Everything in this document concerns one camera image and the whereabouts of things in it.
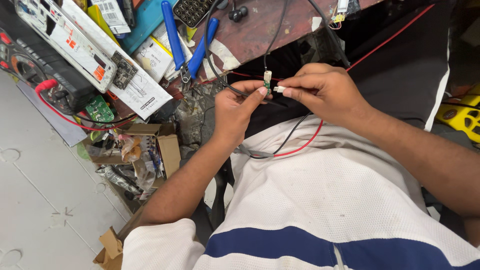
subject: navy blue stripe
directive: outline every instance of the navy blue stripe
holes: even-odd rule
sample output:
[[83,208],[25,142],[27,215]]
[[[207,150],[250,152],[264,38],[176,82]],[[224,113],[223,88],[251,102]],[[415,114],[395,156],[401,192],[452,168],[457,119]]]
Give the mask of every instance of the navy blue stripe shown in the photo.
[[[480,270],[480,259],[462,267],[452,267],[439,248],[415,240],[369,239],[335,245],[343,262],[352,269]],[[240,228],[214,234],[208,240],[206,255],[219,258],[231,253],[270,259],[291,256],[320,267],[337,264],[333,243],[297,227],[280,230]]]
[[341,249],[344,263],[352,269],[480,269],[480,260],[462,267],[453,267],[439,248],[415,240],[369,239],[336,245]]
[[212,235],[205,254],[215,258],[230,253],[269,259],[292,256],[316,266],[334,266],[335,255],[330,256],[330,247],[333,249],[332,243],[297,227],[273,231],[240,228]]

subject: shirt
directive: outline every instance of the shirt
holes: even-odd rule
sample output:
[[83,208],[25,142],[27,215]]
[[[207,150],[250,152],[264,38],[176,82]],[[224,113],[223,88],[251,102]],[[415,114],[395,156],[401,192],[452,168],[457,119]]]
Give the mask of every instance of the shirt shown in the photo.
[[[243,144],[272,153],[298,119]],[[303,146],[309,116],[280,153]],[[367,139],[324,123],[294,154],[232,154],[234,196],[207,247],[190,219],[139,227],[125,240],[123,270],[480,269],[480,251],[431,218],[417,180]]]

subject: blue-handled pliers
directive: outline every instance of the blue-handled pliers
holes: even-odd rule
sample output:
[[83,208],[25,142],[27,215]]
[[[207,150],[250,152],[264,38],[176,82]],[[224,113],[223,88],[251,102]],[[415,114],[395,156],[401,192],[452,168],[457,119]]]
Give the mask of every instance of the blue-handled pliers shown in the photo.
[[[200,39],[197,49],[193,53],[192,59],[185,63],[185,55],[180,45],[180,39],[177,34],[177,27],[175,20],[173,19],[172,6],[168,1],[162,1],[162,13],[165,20],[165,27],[167,28],[168,41],[172,50],[173,61],[175,62],[175,70],[180,70],[181,81],[183,84],[189,83],[190,79],[197,78],[197,71],[202,64],[202,60],[205,57],[205,45],[204,37]],[[212,42],[216,28],[218,27],[218,20],[215,18],[210,19],[208,23],[208,43]]]

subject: hand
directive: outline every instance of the hand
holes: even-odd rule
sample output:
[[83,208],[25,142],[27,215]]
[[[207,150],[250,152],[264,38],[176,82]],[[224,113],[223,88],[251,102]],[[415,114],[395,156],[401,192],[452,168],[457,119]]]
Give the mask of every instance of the hand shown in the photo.
[[348,129],[365,122],[375,111],[343,68],[306,64],[278,85],[287,87],[285,97],[301,102],[325,121]]
[[232,84],[232,87],[250,94],[245,97],[227,88],[215,97],[215,130],[212,138],[221,140],[233,148],[239,146],[244,138],[252,112],[259,104],[265,104],[267,88],[263,81],[251,80]]

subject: black earphone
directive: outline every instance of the black earphone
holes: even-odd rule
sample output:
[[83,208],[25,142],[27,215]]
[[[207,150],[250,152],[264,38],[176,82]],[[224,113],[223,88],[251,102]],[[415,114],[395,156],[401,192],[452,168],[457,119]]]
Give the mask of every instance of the black earphone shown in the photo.
[[238,23],[243,17],[247,16],[248,8],[246,6],[241,6],[240,9],[235,9],[235,0],[232,3],[232,11],[228,12],[228,18],[236,23]]

